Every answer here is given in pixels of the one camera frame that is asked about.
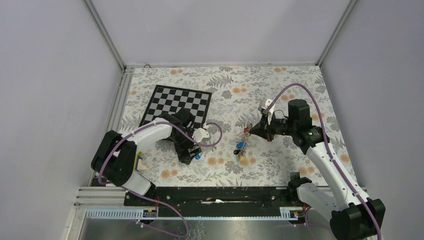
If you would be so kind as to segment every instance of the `floor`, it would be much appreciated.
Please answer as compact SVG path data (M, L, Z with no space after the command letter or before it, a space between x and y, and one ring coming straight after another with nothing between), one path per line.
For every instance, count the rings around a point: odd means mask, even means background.
M330 97L317 66L255 67L173 67L136 68L131 80L120 132L136 129L156 85L174 86L212 93L206 122L218 123L224 135L211 148L202 148L201 158L190 165L180 163L170 142L159 141L142 148L141 174L157 186L286 186L291 172L300 172L318 186L327 183L315 165L302 154L290 137L276 136L272 142L252 135L246 151L247 161L233 154L247 124L260 119L261 99L273 99L290 83L304 84L318 101L327 134L347 171L355 177L348 151ZM281 96L275 109L287 115L291 99L305 99L311 106L313 123L319 125L317 111L307 93L293 87ZM219 137L216 128L209 129L212 143Z

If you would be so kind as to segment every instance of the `white bracket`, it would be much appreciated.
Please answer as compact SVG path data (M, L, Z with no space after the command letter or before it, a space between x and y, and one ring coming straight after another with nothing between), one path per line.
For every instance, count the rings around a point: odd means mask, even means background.
M260 101L258 110L259 112L261 112L262 114L267 115L268 117L268 124L271 124L271 120L273 119L273 113L274 113L274 108L275 105L273 105L268 111L266 111L266 109L271 105L273 101L271 99L262 99L262 101Z
M297 188L297 196L302 202L314 208L328 222L332 218L331 212L339 211L336 199L326 194L313 183L300 185Z

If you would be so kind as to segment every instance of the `black and white checkerboard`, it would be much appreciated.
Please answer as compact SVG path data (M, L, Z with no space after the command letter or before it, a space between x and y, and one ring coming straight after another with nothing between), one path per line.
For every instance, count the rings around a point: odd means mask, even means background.
M156 85L140 126L150 123L162 113L174 114L185 108L194 115L193 128L198 129L205 123L211 96L212 93L206 91Z

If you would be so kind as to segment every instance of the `floral tablecloth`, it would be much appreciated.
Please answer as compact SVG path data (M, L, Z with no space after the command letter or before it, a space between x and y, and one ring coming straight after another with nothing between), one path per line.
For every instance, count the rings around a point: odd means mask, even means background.
M239 162L233 151L246 124L260 119L261 99L274 97L290 83L304 84L315 96L327 134L340 160L355 177L350 158L333 112L333 107L319 67L172 67L136 68L131 80L120 132L138 127L155 85L201 90L212 93L206 122L218 123L223 129L222 141L215 148L202 148L201 158L190 165L180 163L172 143L159 141L143 149L141 163L147 167L141 174L157 186L286 186L291 172L300 172L319 186L327 183L315 165L302 154L288 136L266 140L252 135L246 151L248 161ZM305 99L310 105L313 123L320 125L317 111L300 87L292 87L276 103L287 115L291 99ZM209 128L212 143L218 130Z

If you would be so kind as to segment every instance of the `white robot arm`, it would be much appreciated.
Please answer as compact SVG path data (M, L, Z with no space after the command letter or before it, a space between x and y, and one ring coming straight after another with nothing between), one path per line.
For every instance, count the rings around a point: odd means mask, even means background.
M314 208L329 221L337 239L363 239L375 235L374 221L381 226L386 210L384 204L380 199L371 199L347 172L328 136L321 127L312 125L307 102L301 99L289 101L286 118L275 117L274 106L270 107L272 102L271 99L261 101L259 111L262 118L249 132L269 142L274 135L292 137L294 144L318 168L333 194L327 195L311 180L302 177L288 183L292 203L306 203Z
M115 186L143 196L151 187L155 188L155 185L141 176L139 172L134 171L137 146L145 147L159 140L167 139L174 142L178 160L188 165L201 152L199 142L203 138L209 137L209 133L203 128L188 127L193 120L194 116L190 111L181 108L175 114L162 114L152 122L140 126L129 137L123 138L121 134L111 130L105 134L100 143L91 162L91 168ZM199 145L193 143L186 136L192 138Z

